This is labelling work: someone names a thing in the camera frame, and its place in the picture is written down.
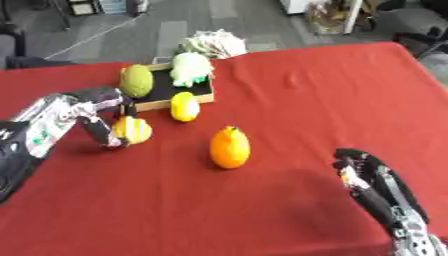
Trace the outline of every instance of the white plush toy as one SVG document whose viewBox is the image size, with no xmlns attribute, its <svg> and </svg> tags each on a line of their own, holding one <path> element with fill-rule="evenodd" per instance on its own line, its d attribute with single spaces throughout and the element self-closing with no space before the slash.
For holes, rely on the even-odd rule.
<svg viewBox="0 0 448 256">
<path fill-rule="evenodd" d="M 207 57 L 195 52 L 181 53 L 173 60 L 171 71 L 173 85 L 192 87 L 194 83 L 207 80 L 207 77 L 212 75 L 213 69 Z"/>
</svg>

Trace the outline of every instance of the cable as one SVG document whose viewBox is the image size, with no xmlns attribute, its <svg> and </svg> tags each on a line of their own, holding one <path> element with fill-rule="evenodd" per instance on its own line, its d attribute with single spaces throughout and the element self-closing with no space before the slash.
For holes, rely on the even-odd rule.
<svg viewBox="0 0 448 256">
<path fill-rule="evenodd" d="M 135 17 L 135 18 L 133 18 L 133 19 L 131 19 L 131 20 L 128 20 L 128 21 L 125 21 L 125 22 L 123 22 L 123 23 L 120 23 L 120 24 L 118 24 L 118 25 L 116 25 L 116 26 L 113 26 L 113 27 L 111 27 L 111 28 L 109 28 L 109 29 L 107 29 L 107 30 L 105 30 L 105 31 L 96 33 L 95 35 L 93 35 L 93 36 L 91 36 L 91 37 L 89 37 L 89 38 L 87 38 L 87 39 L 85 39 L 85 40 L 81 40 L 81 41 L 79 41 L 79 42 L 76 42 L 75 44 L 73 44 L 73 45 L 71 45 L 71 46 L 69 46 L 69 47 L 67 47 L 67 48 L 64 48 L 64 49 L 62 49 L 62 50 L 60 50 L 60 51 L 57 51 L 57 52 L 55 52 L 55 53 L 53 53 L 53 54 L 51 54 L 51 55 L 45 57 L 45 59 L 48 60 L 48 59 L 51 59 L 51 58 L 53 58 L 53 57 L 55 57 L 55 56 L 58 56 L 58 55 L 60 55 L 60 54 L 66 53 L 66 52 L 68 52 L 68 51 L 70 51 L 70 50 L 72 50 L 72 49 L 74 49 L 74 48 L 76 48 L 76 47 L 78 47 L 78 46 L 81 46 L 81 45 L 83 45 L 83 44 L 85 44 L 85 43 L 88 43 L 88 42 L 92 41 L 92 40 L 95 39 L 95 38 L 104 36 L 104 35 L 106 35 L 106 34 L 109 33 L 109 32 L 112 32 L 112 31 L 114 31 L 114 30 L 116 30 L 116 29 L 118 29 L 118 28 L 124 27 L 124 26 L 126 26 L 127 24 L 136 21 L 137 19 L 139 19 L 139 18 L 142 17 L 142 16 L 143 16 L 143 15 L 137 16 L 137 17 Z"/>
</svg>

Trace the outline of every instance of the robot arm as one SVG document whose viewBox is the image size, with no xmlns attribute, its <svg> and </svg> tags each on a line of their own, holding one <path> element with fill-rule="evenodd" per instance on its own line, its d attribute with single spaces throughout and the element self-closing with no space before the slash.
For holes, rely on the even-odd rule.
<svg viewBox="0 0 448 256">
<path fill-rule="evenodd" d="M 359 150 L 338 149 L 335 158 L 344 186 L 392 237 L 395 255 L 448 255 L 446 246 L 428 233 L 426 212 L 393 170 Z"/>
<path fill-rule="evenodd" d="M 42 97 L 9 121 L 0 121 L 0 202 L 39 167 L 51 148 L 76 124 L 101 145 L 127 146 L 98 116 L 99 111 L 125 106 L 135 115 L 132 100 L 118 89 L 99 87 Z"/>
</svg>

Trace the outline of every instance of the green ball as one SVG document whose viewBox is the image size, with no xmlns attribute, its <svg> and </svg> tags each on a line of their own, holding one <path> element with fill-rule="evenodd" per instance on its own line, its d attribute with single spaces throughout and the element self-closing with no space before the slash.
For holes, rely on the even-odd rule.
<svg viewBox="0 0 448 256">
<path fill-rule="evenodd" d="M 120 90 L 131 98 L 148 95 L 154 86 L 154 78 L 147 66 L 132 65 L 121 71 Z"/>
</svg>

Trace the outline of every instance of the wooden tray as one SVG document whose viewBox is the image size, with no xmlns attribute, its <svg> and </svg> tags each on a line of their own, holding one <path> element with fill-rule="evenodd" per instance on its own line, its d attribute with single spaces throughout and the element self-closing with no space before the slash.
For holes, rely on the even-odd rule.
<svg viewBox="0 0 448 256">
<path fill-rule="evenodd" d="M 148 65 L 154 75 L 154 88 L 143 98 L 134 99 L 137 112 L 154 109 L 170 108 L 171 98 L 179 92 L 191 92 L 199 103 L 214 101 L 212 80 L 195 84 L 191 88 L 174 87 L 170 76 L 171 64 Z"/>
</svg>

